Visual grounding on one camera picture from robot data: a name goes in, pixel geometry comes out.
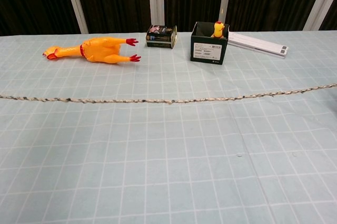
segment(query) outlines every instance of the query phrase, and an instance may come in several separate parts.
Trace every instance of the black box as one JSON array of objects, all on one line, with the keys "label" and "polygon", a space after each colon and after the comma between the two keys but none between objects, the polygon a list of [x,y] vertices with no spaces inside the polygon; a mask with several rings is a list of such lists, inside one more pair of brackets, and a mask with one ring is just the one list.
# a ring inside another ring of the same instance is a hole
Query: black box
[{"label": "black box", "polygon": [[177,40],[177,26],[151,25],[146,33],[147,46],[173,48]]},{"label": "black box", "polygon": [[222,65],[228,42],[228,27],[225,24],[223,38],[213,38],[214,23],[196,22],[191,36],[191,61]]}]

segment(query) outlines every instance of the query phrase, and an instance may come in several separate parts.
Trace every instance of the grid pattern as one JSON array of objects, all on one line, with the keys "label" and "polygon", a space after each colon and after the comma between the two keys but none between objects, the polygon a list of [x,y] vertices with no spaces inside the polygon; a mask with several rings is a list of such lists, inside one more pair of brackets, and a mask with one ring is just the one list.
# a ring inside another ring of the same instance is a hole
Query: grid pattern
[{"label": "grid pattern", "polygon": [[[51,45],[102,35],[0,38],[4,94],[190,99],[337,82],[337,32],[245,33],[286,59],[228,46],[224,65],[189,60],[145,34],[139,63],[48,61]],[[337,90],[235,102],[39,103],[0,100],[1,223],[337,222]]]}]

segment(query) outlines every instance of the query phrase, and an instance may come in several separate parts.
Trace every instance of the yellow rubber chicken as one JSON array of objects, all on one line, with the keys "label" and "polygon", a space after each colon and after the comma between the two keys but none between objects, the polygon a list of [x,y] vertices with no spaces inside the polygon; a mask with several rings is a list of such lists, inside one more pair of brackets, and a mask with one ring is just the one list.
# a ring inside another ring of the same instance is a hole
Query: yellow rubber chicken
[{"label": "yellow rubber chicken", "polygon": [[225,25],[222,22],[215,22],[214,24],[214,33],[211,37],[213,38],[223,38],[222,31],[224,30]]},{"label": "yellow rubber chicken", "polygon": [[135,38],[112,38],[100,37],[84,41],[80,46],[48,48],[43,55],[49,60],[54,60],[68,56],[82,56],[90,62],[139,62],[140,56],[136,54],[130,57],[120,56],[121,44],[126,43],[135,46],[138,41]]}]

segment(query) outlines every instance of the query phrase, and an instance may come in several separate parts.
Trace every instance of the rope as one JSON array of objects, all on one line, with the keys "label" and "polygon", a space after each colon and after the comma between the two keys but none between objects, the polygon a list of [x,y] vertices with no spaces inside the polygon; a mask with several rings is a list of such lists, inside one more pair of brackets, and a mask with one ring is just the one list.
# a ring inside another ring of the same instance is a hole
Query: rope
[{"label": "rope", "polygon": [[207,101],[236,101],[242,99],[254,99],[254,98],[261,98],[263,96],[277,96],[277,95],[291,95],[291,94],[298,94],[298,93],[305,93],[309,91],[315,91],[320,89],[328,89],[337,87],[337,83],[332,83],[329,85],[321,85],[317,87],[311,87],[302,90],[293,90],[293,91],[277,91],[277,92],[267,92],[267,93],[260,93],[260,94],[252,94],[252,95],[244,95],[244,96],[237,96],[235,98],[203,98],[203,99],[173,99],[173,100],[165,100],[165,99],[110,99],[110,100],[95,100],[95,99],[73,99],[73,98],[28,98],[26,96],[8,96],[8,95],[1,95],[0,99],[10,99],[10,100],[22,100],[22,101],[41,101],[41,102],[73,102],[73,103],[91,103],[91,104],[101,104],[101,103],[166,103],[166,104],[186,104],[186,103],[197,103],[197,102],[207,102]]}]

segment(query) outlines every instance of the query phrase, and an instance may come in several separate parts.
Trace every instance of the barcode label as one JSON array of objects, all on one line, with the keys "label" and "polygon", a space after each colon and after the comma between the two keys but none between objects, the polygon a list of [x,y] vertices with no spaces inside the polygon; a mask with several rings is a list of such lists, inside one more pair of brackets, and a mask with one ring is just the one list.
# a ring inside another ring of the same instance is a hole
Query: barcode label
[{"label": "barcode label", "polygon": [[221,57],[221,49],[222,45],[194,43],[193,57],[219,61]]}]

